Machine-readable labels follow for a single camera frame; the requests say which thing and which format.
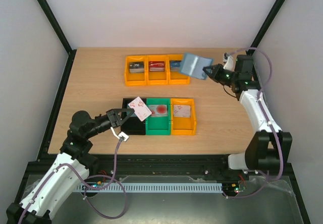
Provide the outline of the white card with grey stripe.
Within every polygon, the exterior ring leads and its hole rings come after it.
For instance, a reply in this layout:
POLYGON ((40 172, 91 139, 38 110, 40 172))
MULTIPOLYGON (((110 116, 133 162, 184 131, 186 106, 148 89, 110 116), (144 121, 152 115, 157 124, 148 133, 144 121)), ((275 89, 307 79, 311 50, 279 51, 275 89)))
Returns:
POLYGON ((130 103, 128 103, 129 108, 134 109, 134 114, 142 122, 152 115, 151 110, 144 103, 140 97, 136 97, 130 103))

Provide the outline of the blue leather card holder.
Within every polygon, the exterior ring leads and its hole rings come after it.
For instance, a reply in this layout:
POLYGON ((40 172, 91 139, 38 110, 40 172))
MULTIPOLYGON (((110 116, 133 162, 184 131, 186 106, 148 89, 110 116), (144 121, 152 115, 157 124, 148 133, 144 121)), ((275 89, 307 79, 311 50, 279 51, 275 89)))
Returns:
POLYGON ((179 73, 200 80, 206 80, 207 75, 204 72, 204 67, 209 67, 213 64, 213 59, 200 57, 191 53, 185 53, 180 63, 179 73))

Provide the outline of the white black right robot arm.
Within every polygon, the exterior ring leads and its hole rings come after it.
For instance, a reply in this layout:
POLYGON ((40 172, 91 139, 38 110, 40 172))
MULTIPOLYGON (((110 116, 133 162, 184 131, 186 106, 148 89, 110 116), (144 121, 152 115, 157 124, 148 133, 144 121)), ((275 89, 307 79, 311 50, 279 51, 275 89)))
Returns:
POLYGON ((232 179, 238 170, 283 172, 289 156, 292 136, 284 132, 272 117, 258 81, 253 78, 253 57, 238 55, 234 70, 226 65, 204 67, 213 81, 232 89, 247 112, 254 136, 243 153, 230 154, 220 167, 221 176, 232 179))

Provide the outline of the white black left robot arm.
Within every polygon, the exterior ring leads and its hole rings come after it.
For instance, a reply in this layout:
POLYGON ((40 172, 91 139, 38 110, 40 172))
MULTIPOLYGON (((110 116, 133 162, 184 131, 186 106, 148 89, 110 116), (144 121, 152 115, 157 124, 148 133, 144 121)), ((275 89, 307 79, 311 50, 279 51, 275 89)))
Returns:
POLYGON ((133 113, 131 108, 111 109, 95 118, 84 110, 74 113, 59 154, 36 187, 19 203, 8 207, 8 223, 51 223, 77 186, 84 184, 96 190, 85 182, 97 162, 89 153, 93 146, 89 139, 107 130, 114 131, 133 113))

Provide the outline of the white red circle card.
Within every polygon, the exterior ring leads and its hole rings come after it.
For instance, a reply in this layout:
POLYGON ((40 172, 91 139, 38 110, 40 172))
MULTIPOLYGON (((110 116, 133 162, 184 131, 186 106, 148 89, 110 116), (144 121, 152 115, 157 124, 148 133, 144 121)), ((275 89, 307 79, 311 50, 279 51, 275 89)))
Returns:
POLYGON ((148 105, 151 111, 151 117, 167 117, 168 116, 168 106, 166 104, 151 104, 148 105))

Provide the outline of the blue card in rear bin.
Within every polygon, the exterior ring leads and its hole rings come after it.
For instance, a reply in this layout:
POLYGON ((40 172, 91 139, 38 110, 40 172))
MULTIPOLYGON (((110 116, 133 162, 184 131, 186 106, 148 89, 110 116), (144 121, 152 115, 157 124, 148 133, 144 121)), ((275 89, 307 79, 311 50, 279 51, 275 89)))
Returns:
POLYGON ((170 71, 171 72, 178 72, 181 67, 181 61, 171 60, 170 61, 170 71))

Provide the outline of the dark card in rear bin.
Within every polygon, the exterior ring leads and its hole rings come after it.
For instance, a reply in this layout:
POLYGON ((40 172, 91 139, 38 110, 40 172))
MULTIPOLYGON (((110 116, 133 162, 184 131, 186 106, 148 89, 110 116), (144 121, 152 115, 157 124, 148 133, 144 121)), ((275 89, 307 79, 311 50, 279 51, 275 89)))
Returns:
POLYGON ((129 73, 144 73, 144 62, 130 62, 129 63, 129 73))

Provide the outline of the white patterned card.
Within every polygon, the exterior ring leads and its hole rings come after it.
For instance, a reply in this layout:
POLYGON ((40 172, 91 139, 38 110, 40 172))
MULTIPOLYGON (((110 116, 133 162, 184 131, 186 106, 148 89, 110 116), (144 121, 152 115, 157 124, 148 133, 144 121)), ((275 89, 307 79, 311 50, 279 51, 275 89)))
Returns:
POLYGON ((190 105, 173 105, 173 116, 178 118, 190 118, 191 106, 190 105))

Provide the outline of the red card in rear bin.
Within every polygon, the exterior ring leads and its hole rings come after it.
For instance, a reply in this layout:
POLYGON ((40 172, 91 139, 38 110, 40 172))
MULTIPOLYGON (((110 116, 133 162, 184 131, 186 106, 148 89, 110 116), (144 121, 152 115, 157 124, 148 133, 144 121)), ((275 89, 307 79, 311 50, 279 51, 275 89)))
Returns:
POLYGON ((166 67, 165 61, 149 61, 148 70, 150 72, 164 72, 166 67))

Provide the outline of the black plastic bin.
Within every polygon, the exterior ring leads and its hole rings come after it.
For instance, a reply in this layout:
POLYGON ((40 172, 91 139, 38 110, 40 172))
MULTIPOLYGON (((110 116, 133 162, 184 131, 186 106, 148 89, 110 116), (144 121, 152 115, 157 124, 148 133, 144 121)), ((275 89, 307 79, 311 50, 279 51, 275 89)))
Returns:
MULTIPOLYGON (((134 98, 123 98, 122 108, 129 108, 128 103, 133 101, 134 98)), ((127 112, 121 113, 121 118, 128 116, 127 112)), ((145 121, 140 121, 135 113, 133 113, 125 123, 121 125, 121 131, 127 135, 146 135, 145 121)))

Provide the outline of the green plastic bin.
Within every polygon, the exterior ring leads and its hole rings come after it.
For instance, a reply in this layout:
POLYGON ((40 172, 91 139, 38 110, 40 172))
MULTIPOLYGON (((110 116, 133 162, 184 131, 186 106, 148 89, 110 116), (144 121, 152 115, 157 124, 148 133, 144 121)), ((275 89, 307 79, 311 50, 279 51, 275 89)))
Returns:
POLYGON ((165 116, 149 116, 145 119, 146 135, 170 135, 171 134, 171 102, 169 98, 147 98, 147 106, 164 105, 165 116))

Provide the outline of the orange rear triple bin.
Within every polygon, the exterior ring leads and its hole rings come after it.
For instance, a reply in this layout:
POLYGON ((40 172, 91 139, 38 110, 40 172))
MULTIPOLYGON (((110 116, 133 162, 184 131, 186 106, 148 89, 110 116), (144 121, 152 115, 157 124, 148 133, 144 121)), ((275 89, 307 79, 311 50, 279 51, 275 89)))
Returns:
POLYGON ((124 78, 126 86, 145 85, 187 85, 190 78, 178 72, 170 71, 170 61, 182 61, 182 54, 128 55, 125 59, 124 78), (150 72, 149 61, 165 61, 164 72, 150 72), (130 62, 144 62, 144 73, 129 73, 130 62))

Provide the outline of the orange front plastic bin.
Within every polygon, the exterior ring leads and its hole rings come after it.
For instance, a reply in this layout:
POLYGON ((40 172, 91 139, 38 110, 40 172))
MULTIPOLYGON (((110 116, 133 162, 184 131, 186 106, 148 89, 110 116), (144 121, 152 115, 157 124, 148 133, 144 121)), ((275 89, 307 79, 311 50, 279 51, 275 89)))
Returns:
POLYGON ((171 98, 171 134, 172 135, 195 135, 197 119, 195 113, 195 103, 193 98, 171 98), (190 105, 191 117, 178 118, 173 116, 173 105, 190 105))

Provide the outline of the black frame post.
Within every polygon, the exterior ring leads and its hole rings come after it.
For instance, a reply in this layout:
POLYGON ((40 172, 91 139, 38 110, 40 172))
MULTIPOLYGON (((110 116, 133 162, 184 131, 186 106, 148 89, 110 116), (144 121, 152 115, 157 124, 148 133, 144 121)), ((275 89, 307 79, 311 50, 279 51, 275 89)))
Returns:
POLYGON ((259 29, 256 37, 254 38, 254 40, 253 40, 250 47, 258 47, 260 45, 263 37, 267 33, 270 25, 274 21, 276 15, 280 11, 280 9, 281 9, 282 5, 284 4, 284 2, 285 2, 285 0, 275 0, 272 8, 270 9, 266 19, 264 20, 262 26, 260 27, 260 29, 259 29))
POLYGON ((47 0, 37 0, 38 4, 40 5, 42 11, 44 12, 45 16, 47 17, 51 27, 53 28, 54 32, 56 33, 60 43, 62 44, 63 48, 65 49, 68 55, 72 55, 75 51, 70 46, 59 22, 57 21, 50 5, 48 4, 47 0))

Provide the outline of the black frame post left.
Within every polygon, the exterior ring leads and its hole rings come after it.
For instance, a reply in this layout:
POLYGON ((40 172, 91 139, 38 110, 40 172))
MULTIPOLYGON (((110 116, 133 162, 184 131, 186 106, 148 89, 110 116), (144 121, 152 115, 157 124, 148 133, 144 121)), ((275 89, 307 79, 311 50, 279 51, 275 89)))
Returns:
POLYGON ((42 11, 44 12, 45 16, 47 17, 51 27, 53 28, 54 32, 56 33, 60 43, 62 44, 63 48, 65 49, 68 55, 72 55, 75 51, 70 46, 59 22, 57 21, 50 5, 48 4, 47 0, 37 0, 38 4, 40 5, 42 11))

